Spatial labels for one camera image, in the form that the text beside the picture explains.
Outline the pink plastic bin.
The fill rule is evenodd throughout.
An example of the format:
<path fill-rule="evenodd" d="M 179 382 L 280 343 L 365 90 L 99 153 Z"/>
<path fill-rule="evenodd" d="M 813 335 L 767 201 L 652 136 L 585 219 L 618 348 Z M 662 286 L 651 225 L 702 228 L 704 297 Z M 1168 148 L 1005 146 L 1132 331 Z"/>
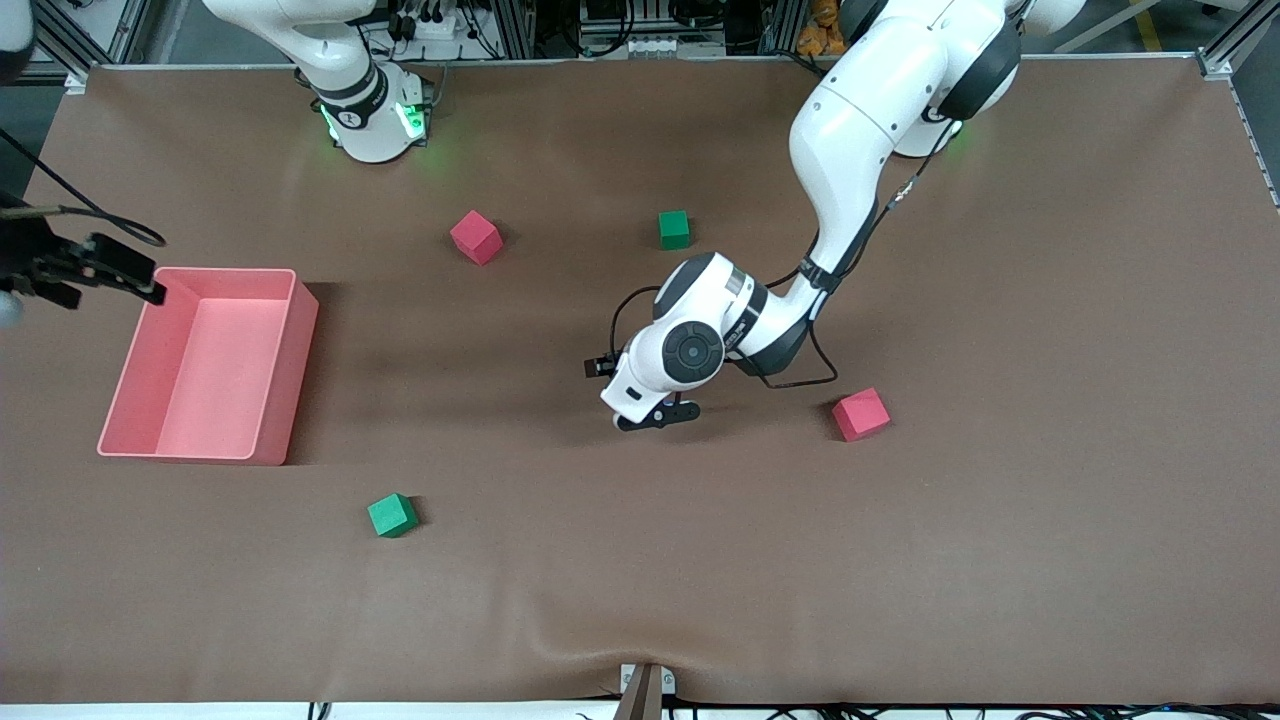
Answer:
<path fill-rule="evenodd" d="M 163 266 L 97 442 L 104 457 L 279 466 L 319 304 L 292 269 Z"/>

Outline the pink foam cube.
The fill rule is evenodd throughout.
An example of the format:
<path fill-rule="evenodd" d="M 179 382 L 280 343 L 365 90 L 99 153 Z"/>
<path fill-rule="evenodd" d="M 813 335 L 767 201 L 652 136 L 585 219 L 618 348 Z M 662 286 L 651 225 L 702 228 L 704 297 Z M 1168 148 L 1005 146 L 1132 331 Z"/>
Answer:
<path fill-rule="evenodd" d="M 841 398 L 832 407 L 832 416 L 844 442 L 854 442 L 883 430 L 891 416 L 876 388 L 867 388 Z"/>
<path fill-rule="evenodd" d="M 474 264 L 484 266 L 504 247 L 497 225 L 480 211 L 467 211 L 452 228 L 454 246 Z"/>

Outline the aluminium frame post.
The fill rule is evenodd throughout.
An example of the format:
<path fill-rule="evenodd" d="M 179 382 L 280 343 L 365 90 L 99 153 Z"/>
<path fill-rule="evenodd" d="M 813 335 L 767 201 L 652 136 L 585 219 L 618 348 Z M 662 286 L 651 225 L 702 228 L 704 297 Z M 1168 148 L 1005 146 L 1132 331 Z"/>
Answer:
<path fill-rule="evenodd" d="M 1208 81 L 1229 79 L 1280 17 L 1280 0 L 1248 0 L 1206 47 L 1198 47 L 1199 73 Z"/>
<path fill-rule="evenodd" d="M 95 67 L 141 61 L 163 0 L 32 0 L 36 46 L 19 85 L 82 86 Z"/>

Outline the brown table cover mat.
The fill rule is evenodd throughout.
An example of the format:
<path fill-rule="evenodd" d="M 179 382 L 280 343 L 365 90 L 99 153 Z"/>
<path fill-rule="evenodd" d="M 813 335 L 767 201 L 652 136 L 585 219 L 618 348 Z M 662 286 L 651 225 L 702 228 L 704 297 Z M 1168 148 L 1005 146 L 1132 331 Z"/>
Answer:
<path fill-rule="evenodd" d="M 366 167 L 288 70 L 96 72 L 45 160 L 163 265 L 292 269 L 321 316 L 279 468 L 97 454 L 136 299 L 0 332 L 0 703 L 559 700 L 637 661 L 708 703 L 1280 703 L 1280 215 L 1193 60 L 1025 63 L 820 315 L 837 382 L 728 369 L 613 428 L 582 363 L 680 263 L 659 211 L 763 281 L 804 254 L 814 83 L 461 67 Z M 867 388 L 891 423 L 844 442 Z"/>

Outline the white power strip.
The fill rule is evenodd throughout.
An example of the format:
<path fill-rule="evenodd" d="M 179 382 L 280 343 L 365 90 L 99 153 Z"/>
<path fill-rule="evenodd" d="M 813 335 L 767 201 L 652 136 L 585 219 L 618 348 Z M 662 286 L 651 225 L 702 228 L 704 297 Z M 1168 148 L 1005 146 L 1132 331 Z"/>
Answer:
<path fill-rule="evenodd" d="M 490 0 L 388 0 L 387 37 L 398 61 L 507 58 Z"/>

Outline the pile of orange objects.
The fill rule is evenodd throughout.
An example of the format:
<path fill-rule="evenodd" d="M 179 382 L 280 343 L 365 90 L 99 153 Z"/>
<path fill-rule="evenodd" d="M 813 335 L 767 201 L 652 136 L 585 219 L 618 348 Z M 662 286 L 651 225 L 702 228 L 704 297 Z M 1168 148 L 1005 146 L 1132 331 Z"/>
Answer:
<path fill-rule="evenodd" d="M 846 53 L 846 42 L 838 20 L 840 0 L 812 0 L 809 19 L 801 28 L 795 53 L 800 56 L 838 56 Z"/>

